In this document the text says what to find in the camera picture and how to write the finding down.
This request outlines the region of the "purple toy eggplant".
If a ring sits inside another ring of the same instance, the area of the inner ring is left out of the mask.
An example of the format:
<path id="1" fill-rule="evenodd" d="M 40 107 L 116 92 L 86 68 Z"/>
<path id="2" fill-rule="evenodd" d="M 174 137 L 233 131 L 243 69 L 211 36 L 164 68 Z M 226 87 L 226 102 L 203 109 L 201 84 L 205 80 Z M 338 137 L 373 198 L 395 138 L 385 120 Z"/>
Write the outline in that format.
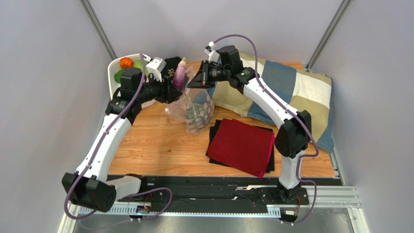
<path id="1" fill-rule="evenodd" d="M 184 90 L 186 67 L 187 67 L 187 58 L 183 57 L 182 60 L 178 63 L 178 66 L 175 70 L 174 77 L 172 80 L 173 87 L 175 87 L 177 90 L 180 90 L 180 91 Z"/>

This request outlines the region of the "clear zip top bag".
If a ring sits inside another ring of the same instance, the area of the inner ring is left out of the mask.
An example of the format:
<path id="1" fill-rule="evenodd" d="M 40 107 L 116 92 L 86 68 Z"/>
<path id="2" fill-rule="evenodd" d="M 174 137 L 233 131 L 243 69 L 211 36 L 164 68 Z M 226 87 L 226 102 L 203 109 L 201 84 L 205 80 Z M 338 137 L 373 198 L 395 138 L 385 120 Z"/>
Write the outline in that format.
<path id="1" fill-rule="evenodd" d="M 195 74 L 193 66 L 186 69 L 181 97 L 165 109 L 170 119 L 184 123 L 187 133 L 192 135 L 199 134 L 209 125 L 215 107 L 205 89 L 188 88 Z"/>

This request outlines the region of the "green netted toy melon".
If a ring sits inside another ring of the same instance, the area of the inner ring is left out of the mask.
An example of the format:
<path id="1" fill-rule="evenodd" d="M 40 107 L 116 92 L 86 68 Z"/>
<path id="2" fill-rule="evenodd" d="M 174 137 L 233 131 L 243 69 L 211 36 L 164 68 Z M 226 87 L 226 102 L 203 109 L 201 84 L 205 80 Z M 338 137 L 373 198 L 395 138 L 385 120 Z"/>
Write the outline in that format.
<path id="1" fill-rule="evenodd" d="M 186 111 L 186 120 L 188 121 L 188 127 L 190 129 L 203 129 L 205 128 L 212 117 L 212 108 L 206 103 L 199 104 L 193 103 Z"/>

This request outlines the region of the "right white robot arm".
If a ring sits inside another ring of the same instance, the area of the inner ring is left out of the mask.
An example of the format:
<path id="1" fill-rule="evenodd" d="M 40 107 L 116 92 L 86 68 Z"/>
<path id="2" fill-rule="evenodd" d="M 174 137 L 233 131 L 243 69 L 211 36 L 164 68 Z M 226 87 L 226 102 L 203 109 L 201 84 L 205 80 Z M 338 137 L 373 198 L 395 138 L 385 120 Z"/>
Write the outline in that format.
<path id="1" fill-rule="evenodd" d="M 210 43 L 205 48 L 208 59 L 204 60 L 189 88 L 214 88 L 217 82 L 227 81 L 230 86 L 257 104 L 278 127 L 275 147 L 282 155 L 281 174 L 277 195 L 287 202 L 297 196 L 301 182 L 299 159 L 304 155 L 311 140 L 311 115 L 291 107 L 279 97 L 257 71 L 246 67 L 235 46 L 214 50 Z"/>

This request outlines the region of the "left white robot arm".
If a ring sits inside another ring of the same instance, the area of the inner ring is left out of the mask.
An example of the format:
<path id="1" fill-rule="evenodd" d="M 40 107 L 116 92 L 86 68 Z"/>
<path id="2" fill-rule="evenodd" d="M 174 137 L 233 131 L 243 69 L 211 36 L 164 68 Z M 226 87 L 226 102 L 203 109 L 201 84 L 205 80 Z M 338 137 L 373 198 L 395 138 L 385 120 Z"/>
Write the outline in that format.
<path id="1" fill-rule="evenodd" d="M 145 181 L 143 176 L 127 174 L 116 180 L 107 179 L 115 153 L 143 103 L 151 100 L 172 103 L 182 95 L 169 77 L 158 79 L 152 73 L 146 76 L 140 68 L 125 69 L 120 82 L 89 153 L 74 173 L 65 173 L 62 178 L 66 204 L 86 207 L 93 212 L 108 212 L 115 201 L 137 194 Z"/>

